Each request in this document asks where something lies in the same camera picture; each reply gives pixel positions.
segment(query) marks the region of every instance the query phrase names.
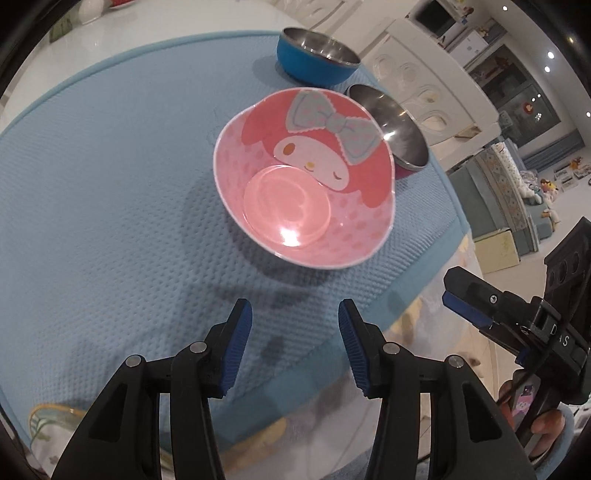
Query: screw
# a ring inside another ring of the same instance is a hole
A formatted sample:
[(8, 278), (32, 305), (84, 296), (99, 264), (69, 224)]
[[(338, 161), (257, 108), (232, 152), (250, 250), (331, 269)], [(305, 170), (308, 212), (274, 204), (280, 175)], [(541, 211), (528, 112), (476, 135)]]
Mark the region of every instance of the screw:
[(207, 350), (207, 344), (205, 342), (195, 342), (191, 344), (189, 350), (191, 350), (193, 353), (203, 353), (205, 350)]
[(400, 347), (398, 346), (397, 343), (394, 343), (394, 342), (385, 343), (384, 346), (382, 347), (382, 349), (384, 350), (385, 353), (388, 353), (390, 355), (396, 355), (396, 354), (400, 353)]
[(454, 368), (462, 368), (464, 366), (464, 359), (461, 356), (452, 355), (447, 361)]
[(125, 365), (128, 367), (137, 367), (142, 362), (142, 358), (139, 355), (131, 355), (125, 360)]

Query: person's hand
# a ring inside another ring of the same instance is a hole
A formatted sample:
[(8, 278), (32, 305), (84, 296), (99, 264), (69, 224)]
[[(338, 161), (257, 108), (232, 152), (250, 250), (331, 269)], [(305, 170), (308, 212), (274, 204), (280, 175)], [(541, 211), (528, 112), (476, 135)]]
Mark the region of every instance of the person's hand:
[[(499, 398), (505, 395), (510, 389), (513, 382), (511, 380), (505, 382), (499, 390)], [(509, 401), (501, 405), (501, 411), (504, 417), (509, 422), (509, 425), (515, 430), (515, 422), (511, 414)], [(536, 458), (550, 450), (556, 439), (564, 429), (565, 419), (560, 410), (550, 410), (543, 413), (534, 420), (531, 424), (531, 433), (541, 434), (540, 441), (530, 453), (531, 458)]]

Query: pink bowl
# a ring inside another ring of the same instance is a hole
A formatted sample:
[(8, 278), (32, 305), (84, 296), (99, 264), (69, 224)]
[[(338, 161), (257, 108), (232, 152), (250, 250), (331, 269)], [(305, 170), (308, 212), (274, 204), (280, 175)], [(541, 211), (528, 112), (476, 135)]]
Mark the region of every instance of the pink bowl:
[(217, 139), (213, 173), (242, 230), (297, 265), (359, 264), (394, 223), (394, 162), (381, 130), (331, 90), (282, 90), (239, 113)]

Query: cable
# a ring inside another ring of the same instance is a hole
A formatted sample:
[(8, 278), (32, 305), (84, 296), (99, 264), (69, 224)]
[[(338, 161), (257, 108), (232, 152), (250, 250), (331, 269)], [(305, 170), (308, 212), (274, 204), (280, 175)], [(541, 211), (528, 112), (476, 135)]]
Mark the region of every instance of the cable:
[[(542, 353), (541, 357), (538, 359), (538, 361), (534, 364), (534, 366), (527, 372), (527, 374), (523, 375), (523, 377), (521, 377), (521, 379), (519, 379), (518, 382), (516, 382), (514, 385), (511, 386), (511, 389), (505, 393), (505, 395), (503, 395), (501, 398), (499, 398), (496, 401), (496, 404), (498, 406), (503, 405), (503, 403), (505, 403), (506, 401), (508, 401), (513, 395), (515, 395), (515, 393), (521, 388), (523, 387), (523, 385), (525, 385), (530, 379), (531, 377), (533, 377), (537, 371), (544, 365), (544, 363), (546, 362), (546, 360), (548, 360), (548, 357), (550, 356), (550, 354), (552, 353), (552, 350), (554, 349), (554, 347), (556, 346), (556, 344), (558, 343), (558, 341), (560, 340), (560, 337), (562, 336), (562, 334), (564, 333), (564, 331), (566, 330), (566, 327), (568, 327), (568, 325), (570, 325), (570, 322), (573, 320), (574, 314), (577, 312), (577, 310), (579, 309), (579, 306), (581, 304), (581, 302), (583, 301), (583, 297), (585, 295), (585, 292), (587, 290), (587, 287), (589, 285), (589, 280), (591, 279), (591, 264), (589, 264), (588, 268), (587, 268), (587, 274), (585, 276), (585, 280), (583, 281), (583, 286), (579, 292), (579, 296), (577, 297), (577, 301), (574, 304), (574, 308), (573, 310), (571, 310), (569, 312), (569, 317), (567, 320), (563, 321), (560, 326), (558, 327), (558, 329), (556, 330), (556, 333), (554, 334), (554, 336), (550, 339), (550, 341), (546, 344), (545, 348), (544, 348), (544, 352)], [(430, 458), (431, 454), (428, 453), (426, 455), (423, 455), (421, 458), (419, 458), (417, 460), (417, 464), (419, 463), (423, 463), (424, 461), (428, 460)]]

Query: sofa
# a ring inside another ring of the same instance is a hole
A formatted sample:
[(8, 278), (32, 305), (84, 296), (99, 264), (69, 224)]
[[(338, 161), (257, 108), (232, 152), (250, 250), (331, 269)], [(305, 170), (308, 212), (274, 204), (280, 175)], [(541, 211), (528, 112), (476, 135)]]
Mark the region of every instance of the sofa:
[(449, 173), (472, 236), (511, 230), (520, 257), (539, 250), (552, 235), (552, 221), (543, 218), (548, 206), (526, 205), (493, 147), (485, 148)]

